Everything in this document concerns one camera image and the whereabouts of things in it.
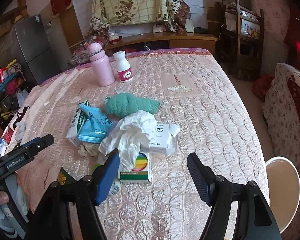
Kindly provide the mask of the beige paper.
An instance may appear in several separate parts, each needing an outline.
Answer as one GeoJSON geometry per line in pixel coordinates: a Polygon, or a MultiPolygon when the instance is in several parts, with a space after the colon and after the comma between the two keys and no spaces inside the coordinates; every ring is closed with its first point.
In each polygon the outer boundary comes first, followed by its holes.
{"type": "Polygon", "coordinates": [[[78,155],[81,157],[95,157],[99,155],[99,144],[92,144],[89,142],[83,142],[77,151],[78,155]]]}

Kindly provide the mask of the rainbow logo green box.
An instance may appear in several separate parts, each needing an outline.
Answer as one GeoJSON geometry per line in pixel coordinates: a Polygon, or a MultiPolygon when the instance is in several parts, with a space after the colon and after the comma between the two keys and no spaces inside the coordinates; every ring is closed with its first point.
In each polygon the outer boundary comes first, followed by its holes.
{"type": "Polygon", "coordinates": [[[120,166],[118,170],[118,179],[122,183],[150,183],[151,159],[148,153],[139,153],[135,166],[130,171],[124,171],[120,166]]]}

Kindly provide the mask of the white tissue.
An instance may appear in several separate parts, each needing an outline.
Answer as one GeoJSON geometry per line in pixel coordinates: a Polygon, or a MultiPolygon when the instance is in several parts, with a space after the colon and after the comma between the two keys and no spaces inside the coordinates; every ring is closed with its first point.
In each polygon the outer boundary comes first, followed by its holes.
{"type": "Polygon", "coordinates": [[[102,140],[98,150],[104,155],[118,150],[121,168],[129,172],[135,166],[140,148],[149,146],[156,124],[153,114],[139,110],[121,119],[102,140]]]}

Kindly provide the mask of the dark green snack wrapper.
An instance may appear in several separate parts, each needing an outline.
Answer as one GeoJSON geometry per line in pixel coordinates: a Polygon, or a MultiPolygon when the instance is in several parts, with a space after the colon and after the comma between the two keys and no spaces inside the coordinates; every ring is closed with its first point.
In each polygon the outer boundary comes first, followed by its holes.
{"type": "Polygon", "coordinates": [[[61,167],[59,171],[57,181],[61,185],[72,184],[77,182],[77,180],[75,180],[70,174],[68,174],[68,172],[66,172],[66,170],[63,167],[61,167]]]}

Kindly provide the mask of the light blue plastic wrapper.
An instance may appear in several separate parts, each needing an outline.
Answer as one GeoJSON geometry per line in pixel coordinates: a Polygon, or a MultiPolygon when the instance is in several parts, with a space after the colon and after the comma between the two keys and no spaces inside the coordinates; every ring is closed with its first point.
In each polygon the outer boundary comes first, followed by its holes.
{"type": "Polygon", "coordinates": [[[87,119],[79,131],[78,139],[82,142],[100,144],[109,132],[112,122],[99,108],[79,104],[87,119]]]}

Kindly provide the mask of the white medicine tablets box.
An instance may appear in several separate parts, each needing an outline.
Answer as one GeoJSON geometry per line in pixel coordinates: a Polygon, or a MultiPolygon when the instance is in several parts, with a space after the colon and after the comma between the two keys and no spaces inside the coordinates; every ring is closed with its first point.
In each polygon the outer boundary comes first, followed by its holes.
{"type": "Polygon", "coordinates": [[[176,124],[156,124],[151,134],[149,146],[141,146],[140,152],[175,155],[178,148],[179,132],[180,127],[176,124]]]}

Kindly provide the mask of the green white seeds box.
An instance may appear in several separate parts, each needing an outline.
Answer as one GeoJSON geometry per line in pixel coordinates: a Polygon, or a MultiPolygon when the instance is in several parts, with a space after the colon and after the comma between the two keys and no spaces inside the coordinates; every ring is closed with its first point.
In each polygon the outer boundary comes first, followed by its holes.
{"type": "Polygon", "coordinates": [[[80,104],[91,106],[88,100],[77,104],[75,111],[71,117],[68,132],[66,134],[66,139],[76,147],[79,147],[82,144],[81,141],[78,139],[78,134],[87,120],[87,115],[79,106],[80,104]]]}

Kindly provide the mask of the cream round trash bin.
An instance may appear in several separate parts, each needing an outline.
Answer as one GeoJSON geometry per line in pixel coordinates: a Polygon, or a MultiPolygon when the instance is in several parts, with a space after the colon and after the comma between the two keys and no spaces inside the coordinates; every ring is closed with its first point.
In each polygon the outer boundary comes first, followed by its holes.
{"type": "Polygon", "coordinates": [[[300,203],[300,177],[294,164],[285,157],[266,162],[270,208],[283,233],[291,224],[300,203]]]}

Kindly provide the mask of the green knitted cloth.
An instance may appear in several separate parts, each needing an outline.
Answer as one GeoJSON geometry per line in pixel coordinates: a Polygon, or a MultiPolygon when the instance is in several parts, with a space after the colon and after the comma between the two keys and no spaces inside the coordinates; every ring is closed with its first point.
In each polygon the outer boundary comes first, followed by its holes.
{"type": "Polygon", "coordinates": [[[154,115],[159,107],[160,102],[157,100],[138,97],[130,93],[119,93],[106,98],[104,110],[107,114],[125,118],[139,110],[154,115]]]}

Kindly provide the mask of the cluttered side shelf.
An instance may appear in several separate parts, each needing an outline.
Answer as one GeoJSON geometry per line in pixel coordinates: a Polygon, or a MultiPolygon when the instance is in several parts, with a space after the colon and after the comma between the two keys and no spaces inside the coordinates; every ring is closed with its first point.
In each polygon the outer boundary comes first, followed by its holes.
{"type": "Polygon", "coordinates": [[[21,64],[13,59],[7,66],[0,66],[0,141],[10,142],[13,128],[10,121],[21,116],[19,109],[28,96],[31,86],[23,74],[21,64]]]}

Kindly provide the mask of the white pill bottle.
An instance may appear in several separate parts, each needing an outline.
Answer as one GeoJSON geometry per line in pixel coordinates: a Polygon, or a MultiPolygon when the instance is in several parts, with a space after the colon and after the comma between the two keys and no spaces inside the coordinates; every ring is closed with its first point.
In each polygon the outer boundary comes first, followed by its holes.
{"type": "Polygon", "coordinates": [[[125,51],[118,51],[113,54],[116,61],[116,70],[121,82],[129,82],[133,79],[130,63],[126,59],[125,51]]]}

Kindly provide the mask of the pink thermos bottle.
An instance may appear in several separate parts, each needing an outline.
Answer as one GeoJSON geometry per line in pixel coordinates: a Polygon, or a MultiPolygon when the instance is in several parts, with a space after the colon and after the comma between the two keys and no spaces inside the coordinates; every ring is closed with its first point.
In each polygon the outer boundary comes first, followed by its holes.
{"type": "Polygon", "coordinates": [[[114,83],[113,70],[102,46],[94,42],[88,47],[88,51],[91,67],[97,77],[98,84],[101,87],[106,87],[114,83]]]}

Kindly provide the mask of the grey refrigerator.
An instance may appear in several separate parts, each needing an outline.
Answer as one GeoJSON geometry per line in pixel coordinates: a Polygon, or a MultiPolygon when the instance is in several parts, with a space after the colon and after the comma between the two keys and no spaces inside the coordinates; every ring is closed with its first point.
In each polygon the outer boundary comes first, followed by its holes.
{"type": "Polygon", "coordinates": [[[8,55],[21,65],[26,81],[32,86],[42,85],[61,73],[40,15],[19,20],[12,28],[11,38],[8,55]]]}

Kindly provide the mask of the wooden tv cabinet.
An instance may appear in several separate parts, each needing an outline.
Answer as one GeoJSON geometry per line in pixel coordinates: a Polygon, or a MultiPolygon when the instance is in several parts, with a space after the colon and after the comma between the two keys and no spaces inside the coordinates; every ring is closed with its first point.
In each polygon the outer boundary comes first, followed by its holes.
{"type": "Polygon", "coordinates": [[[218,38],[211,34],[184,33],[176,34],[172,32],[145,33],[124,37],[119,42],[104,46],[108,56],[112,56],[115,51],[128,46],[137,46],[146,43],[155,43],[159,49],[167,48],[202,48],[215,55],[218,38]]]}

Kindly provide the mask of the wooden chair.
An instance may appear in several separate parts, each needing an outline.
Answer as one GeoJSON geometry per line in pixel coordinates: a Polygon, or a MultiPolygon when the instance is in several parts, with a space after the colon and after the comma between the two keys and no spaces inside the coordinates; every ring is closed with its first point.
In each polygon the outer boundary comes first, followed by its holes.
{"type": "Polygon", "coordinates": [[[217,59],[228,64],[228,74],[254,81],[260,77],[263,41],[264,10],[255,13],[239,0],[220,3],[221,30],[217,44],[217,59]]]}

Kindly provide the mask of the floral cream cloth cover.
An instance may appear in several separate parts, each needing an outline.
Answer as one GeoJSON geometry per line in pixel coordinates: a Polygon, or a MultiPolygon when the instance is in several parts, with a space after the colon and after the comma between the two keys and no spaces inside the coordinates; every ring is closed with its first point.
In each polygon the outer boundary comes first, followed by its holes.
{"type": "Polygon", "coordinates": [[[161,23],[171,32],[185,33],[189,13],[183,0],[93,0],[90,30],[161,23]]]}

